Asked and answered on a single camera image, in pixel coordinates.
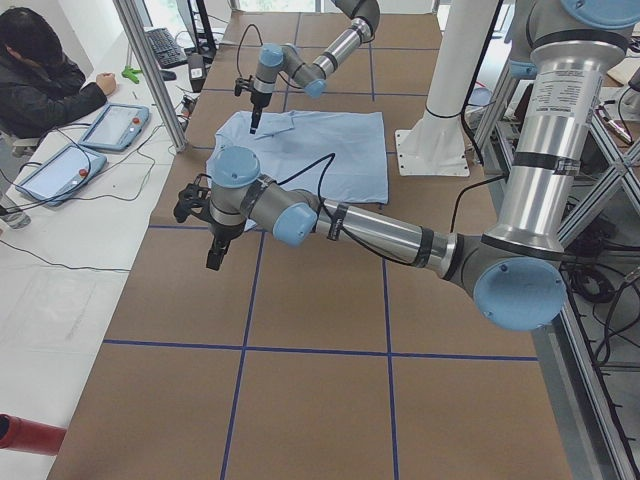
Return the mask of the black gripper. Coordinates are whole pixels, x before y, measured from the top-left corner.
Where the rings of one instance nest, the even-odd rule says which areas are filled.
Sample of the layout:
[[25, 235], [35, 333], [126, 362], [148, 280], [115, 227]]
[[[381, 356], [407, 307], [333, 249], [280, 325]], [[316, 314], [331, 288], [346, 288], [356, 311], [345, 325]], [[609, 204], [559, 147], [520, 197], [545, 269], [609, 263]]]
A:
[[211, 190], [196, 183], [189, 183], [178, 193], [173, 215], [178, 223], [184, 223], [189, 216], [207, 223], [213, 235], [211, 247], [206, 258], [206, 268], [219, 271], [229, 250], [230, 242], [235, 239], [235, 227], [215, 220], [210, 211]]
[[234, 95], [240, 97], [244, 91], [250, 93], [250, 101], [254, 105], [251, 113], [250, 133], [255, 134], [259, 128], [263, 108], [260, 106], [268, 106], [270, 103], [270, 94], [262, 92], [255, 85], [256, 80], [253, 76], [243, 78], [237, 77], [234, 85]]

